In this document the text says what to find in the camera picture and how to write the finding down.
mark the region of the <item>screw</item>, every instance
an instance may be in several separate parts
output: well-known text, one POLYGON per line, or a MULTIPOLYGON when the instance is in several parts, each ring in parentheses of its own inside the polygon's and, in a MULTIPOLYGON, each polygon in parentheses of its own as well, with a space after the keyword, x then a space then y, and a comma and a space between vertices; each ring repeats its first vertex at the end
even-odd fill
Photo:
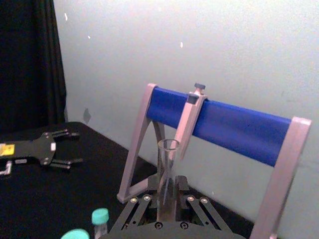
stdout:
POLYGON ((193 196, 188 196, 188 197, 187 197, 187 200, 190 201, 190 202, 192 202, 192 201, 194 201, 194 197, 193 197, 193 196))
POLYGON ((208 203, 207 198, 202 198, 202 199, 200 199, 200 201, 201 201, 201 203, 208 203))
POLYGON ((156 229, 161 229, 162 227, 163 227, 162 223, 159 223, 159 222, 155 223, 155 228, 156 229))
POLYGON ((145 196, 143 197, 143 199, 144 199, 145 201, 149 201, 149 200, 151 199, 151 197, 150 197, 149 195, 145 195, 145 196))
POLYGON ((138 201, 137 198, 131 198, 131 199, 130 199, 130 202, 131 202, 131 203, 136 203, 137 201, 138 201))
POLYGON ((181 223, 180 227, 184 230, 186 230, 188 228, 188 224, 187 223, 181 223))

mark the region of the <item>blue foam cylinder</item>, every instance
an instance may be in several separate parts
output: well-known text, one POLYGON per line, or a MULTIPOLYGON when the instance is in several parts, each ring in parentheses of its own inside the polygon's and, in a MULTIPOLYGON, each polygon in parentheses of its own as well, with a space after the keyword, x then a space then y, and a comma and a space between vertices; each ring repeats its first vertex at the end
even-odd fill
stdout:
MULTIPOLYGON (((187 95, 156 87, 147 117, 177 128, 187 95)), ((275 166, 290 119, 205 100, 193 135, 275 166)))

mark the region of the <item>black curtain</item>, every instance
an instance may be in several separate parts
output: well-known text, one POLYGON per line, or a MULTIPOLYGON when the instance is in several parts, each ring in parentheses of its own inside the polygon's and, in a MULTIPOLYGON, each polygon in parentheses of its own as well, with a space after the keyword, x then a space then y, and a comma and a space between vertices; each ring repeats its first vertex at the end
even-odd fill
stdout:
POLYGON ((0 0, 0 133, 64 122, 53 0, 0 0))

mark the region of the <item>white wall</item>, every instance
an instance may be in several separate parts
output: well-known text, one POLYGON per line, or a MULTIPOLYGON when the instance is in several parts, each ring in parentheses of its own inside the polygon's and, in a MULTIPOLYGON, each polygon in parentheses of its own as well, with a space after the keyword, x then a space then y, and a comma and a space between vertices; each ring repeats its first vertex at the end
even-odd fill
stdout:
MULTIPOLYGON (((54 3, 69 120, 83 121, 87 108, 88 126, 126 148, 149 82, 180 92, 199 82, 210 99, 313 119, 279 231, 286 239, 318 238, 317 1, 54 3)), ((140 156, 155 162, 151 127, 140 156)), ((182 173, 192 186, 255 220, 271 170, 193 137, 182 173)))

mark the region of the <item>black table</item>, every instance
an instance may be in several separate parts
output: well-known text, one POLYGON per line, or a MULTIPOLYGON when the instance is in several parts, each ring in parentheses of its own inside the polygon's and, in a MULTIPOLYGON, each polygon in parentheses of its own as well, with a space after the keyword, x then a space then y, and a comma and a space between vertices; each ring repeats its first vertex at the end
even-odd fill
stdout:
MULTIPOLYGON (((39 164, 14 165, 8 178, 0 178, 1 239, 59 239, 75 228, 87 230, 94 238, 91 213, 96 208, 108 208, 112 226, 124 208, 116 194, 128 151, 86 125, 70 122, 26 130, 2 135, 0 142, 33 139, 44 131, 64 128, 81 136, 78 141, 58 143, 56 157, 82 157, 85 162, 69 173, 44 169, 39 164)), ((156 168, 139 158, 133 183, 154 173, 156 168)), ((214 205, 233 232, 249 236, 251 222, 214 205)))

